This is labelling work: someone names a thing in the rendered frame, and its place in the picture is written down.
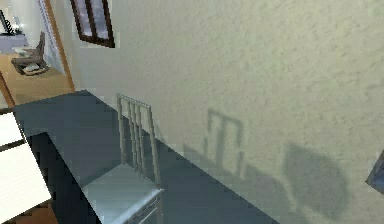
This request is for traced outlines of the white dining table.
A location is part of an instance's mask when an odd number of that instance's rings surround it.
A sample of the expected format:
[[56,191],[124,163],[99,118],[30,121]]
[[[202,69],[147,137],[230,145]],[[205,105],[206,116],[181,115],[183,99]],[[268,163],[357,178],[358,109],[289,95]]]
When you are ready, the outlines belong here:
[[15,113],[0,111],[0,224],[51,199],[37,160]]

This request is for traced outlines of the grey slatted chair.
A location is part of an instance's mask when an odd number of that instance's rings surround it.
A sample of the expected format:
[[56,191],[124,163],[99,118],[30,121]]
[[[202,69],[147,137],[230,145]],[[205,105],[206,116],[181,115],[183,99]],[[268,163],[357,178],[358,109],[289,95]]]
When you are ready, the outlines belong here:
[[[145,224],[156,215],[156,224],[165,224],[162,208],[159,150],[156,144],[151,106],[116,94],[121,163],[82,188],[101,224]],[[132,163],[127,163],[123,103],[127,104]],[[152,152],[154,181],[147,175],[141,110],[146,110]]]

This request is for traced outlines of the dark framed window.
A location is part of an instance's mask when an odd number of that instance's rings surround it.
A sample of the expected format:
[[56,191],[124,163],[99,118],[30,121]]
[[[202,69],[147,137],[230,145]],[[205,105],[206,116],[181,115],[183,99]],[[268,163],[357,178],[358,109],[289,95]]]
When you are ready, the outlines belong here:
[[108,0],[70,0],[79,39],[114,48]]

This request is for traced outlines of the white room door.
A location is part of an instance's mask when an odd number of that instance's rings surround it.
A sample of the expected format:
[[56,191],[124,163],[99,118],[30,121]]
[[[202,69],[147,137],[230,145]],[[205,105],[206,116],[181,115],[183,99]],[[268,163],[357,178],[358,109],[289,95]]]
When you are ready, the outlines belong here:
[[60,71],[61,73],[64,72],[63,64],[61,61],[61,57],[59,55],[59,50],[57,46],[56,39],[54,37],[52,24],[50,22],[48,11],[46,9],[46,4],[44,3],[44,0],[37,0],[41,16],[42,16],[42,22],[44,24],[44,32],[45,32],[45,60],[48,62],[48,64],[55,68],[56,70]]

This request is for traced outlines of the grey dresser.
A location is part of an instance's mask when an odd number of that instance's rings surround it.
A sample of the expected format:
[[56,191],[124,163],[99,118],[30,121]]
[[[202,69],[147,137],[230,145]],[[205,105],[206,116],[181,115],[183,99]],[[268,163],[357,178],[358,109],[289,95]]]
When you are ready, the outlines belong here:
[[0,53],[13,54],[14,47],[28,47],[28,41],[24,34],[0,35]]

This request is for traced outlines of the dark blue object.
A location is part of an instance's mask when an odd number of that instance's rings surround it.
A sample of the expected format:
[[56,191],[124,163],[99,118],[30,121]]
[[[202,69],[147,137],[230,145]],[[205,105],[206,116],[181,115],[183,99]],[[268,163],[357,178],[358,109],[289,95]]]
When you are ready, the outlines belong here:
[[384,150],[376,160],[372,170],[370,171],[366,183],[384,195]]

